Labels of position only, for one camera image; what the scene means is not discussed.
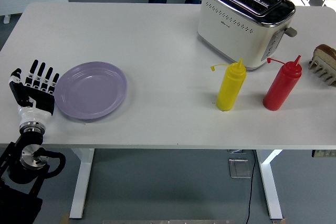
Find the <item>ketchup bottle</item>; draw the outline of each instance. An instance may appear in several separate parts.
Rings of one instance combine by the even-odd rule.
[[[283,66],[280,68],[263,100],[265,108],[275,111],[281,107],[301,77],[302,67],[299,64],[300,58],[301,56],[299,55],[295,61],[288,61],[287,63],[274,60],[282,63]]]

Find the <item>white toaster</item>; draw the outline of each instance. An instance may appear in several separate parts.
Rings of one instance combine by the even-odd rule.
[[[274,54],[295,13],[289,0],[202,0],[199,35],[226,58],[247,69],[260,67]]]

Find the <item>white metal table leg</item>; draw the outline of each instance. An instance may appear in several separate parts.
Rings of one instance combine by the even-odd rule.
[[[260,166],[261,177],[263,178],[264,190],[268,206],[268,212],[271,219],[282,219],[282,213],[277,194],[277,188],[274,183],[273,173],[270,162],[282,150],[257,150],[257,156]]]
[[[81,219],[83,215],[86,191],[88,189],[91,165],[95,149],[79,148],[72,149],[72,151],[79,157],[81,163],[69,217],[71,219]]]

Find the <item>table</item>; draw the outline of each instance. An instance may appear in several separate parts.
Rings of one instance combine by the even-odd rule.
[[[199,5],[125,3],[33,3],[24,11],[0,52],[0,146],[18,136],[17,104],[10,73],[28,73],[34,59],[61,75],[89,61],[105,61],[126,75],[128,93],[113,113],[98,120],[64,116],[56,107],[44,146],[68,147],[82,165],[71,209],[81,218],[94,148],[253,149],[263,177],[271,219],[282,219],[270,161],[282,149],[336,149],[334,87],[308,70],[319,44],[336,48],[336,15],[327,7],[297,7],[274,58],[301,55],[300,81],[279,111],[262,104],[278,63],[249,72],[228,112],[216,96],[228,63],[197,34]]]

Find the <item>yellow squeeze bottle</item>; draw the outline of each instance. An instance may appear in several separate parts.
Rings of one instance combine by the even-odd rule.
[[[222,111],[229,111],[235,104],[236,98],[246,78],[246,68],[243,65],[243,59],[239,62],[227,64],[218,64],[211,67],[215,71],[215,66],[228,66],[220,87],[216,105]]]

